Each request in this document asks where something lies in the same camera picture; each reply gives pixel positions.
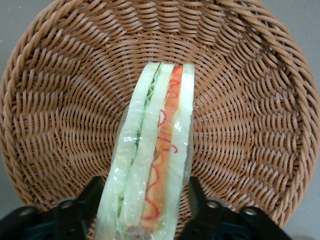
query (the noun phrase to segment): wicker basket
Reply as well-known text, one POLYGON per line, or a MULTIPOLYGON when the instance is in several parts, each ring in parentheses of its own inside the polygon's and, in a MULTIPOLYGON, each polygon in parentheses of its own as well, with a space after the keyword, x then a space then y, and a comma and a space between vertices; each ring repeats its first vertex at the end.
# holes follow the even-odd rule
MULTIPOLYGON (((315 169, 319 100, 302 51, 257 0, 57 0, 43 10, 0 88, 0 146, 22 202, 48 210, 108 176, 147 61, 195 64, 191 174, 205 193, 283 226, 315 169)), ((184 189, 177 233, 189 218, 184 189)))

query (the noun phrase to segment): gray surface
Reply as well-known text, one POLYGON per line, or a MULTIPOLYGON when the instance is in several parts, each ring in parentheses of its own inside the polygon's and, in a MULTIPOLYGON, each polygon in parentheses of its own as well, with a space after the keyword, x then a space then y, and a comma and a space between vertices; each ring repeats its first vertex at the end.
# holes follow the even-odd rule
MULTIPOLYGON (((12 50, 34 17, 52 0, 0 0, 0 74, 12 50)), ((320 89, 320 1, 261 0, 287 26, 310 64, 320 89)), ((0 218, 21 203, 0 162, 0 218)), ((294 240, 320 240, 320 165, 311 185, 284 230, 294 240)))

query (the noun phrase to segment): black holder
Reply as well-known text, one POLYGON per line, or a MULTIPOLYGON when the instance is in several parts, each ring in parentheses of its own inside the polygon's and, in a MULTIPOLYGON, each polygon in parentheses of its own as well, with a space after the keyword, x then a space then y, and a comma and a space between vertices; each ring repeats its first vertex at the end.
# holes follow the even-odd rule
POLYGON ((206 198, 196 177, 190 177, 189 204, 192 219, 178 240, 291 240, 257 207, 244 207, 236 213, 206 198))
POLYGON ((0 220, 0 240, 86 240, 103 191, 94 177, 77 199, 65 200, 47 212, 20 207, 0 220))

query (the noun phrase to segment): screw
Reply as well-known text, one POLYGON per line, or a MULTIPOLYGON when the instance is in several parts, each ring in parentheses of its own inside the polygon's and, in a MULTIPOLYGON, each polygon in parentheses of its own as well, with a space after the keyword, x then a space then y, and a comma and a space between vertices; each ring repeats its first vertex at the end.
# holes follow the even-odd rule
POLYGON ((206 204, 212 209, 216 209, 219 207, 219 203, 217 203, 216 201, 208 201, 206 204))
POLYGON ((24 209, 22 212, 20 212, 20 216, 25 216, 25 215, 31 214, 34 211, 35 210, 33 208, 28 207, 28 208, 24 209))
POLYGON ((60 204, 60 208, 67 209, 67 208, 71 207, 73 204, 74 204, 74 202, 72 200, 63 201, 60 204))
POLYGON ((244 212, 246 213, 246 214, 248 214, 248 215, 250 215, 250 216, 255 216, 255 215, 257 215, 257 212, 254 210, 254 209, 252 209, 252 208, 246 208, 246 209, 244 209, 244 212))

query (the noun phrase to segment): plastic wrap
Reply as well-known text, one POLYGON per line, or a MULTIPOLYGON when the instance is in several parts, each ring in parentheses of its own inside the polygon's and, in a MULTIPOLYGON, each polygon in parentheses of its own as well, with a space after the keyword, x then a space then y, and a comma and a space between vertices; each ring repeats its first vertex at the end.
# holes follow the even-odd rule
POLYGON ((193 158, 194 68, 173 69, 150 62, 142 71, 117 131, 96 240, 174 238, 193 158))

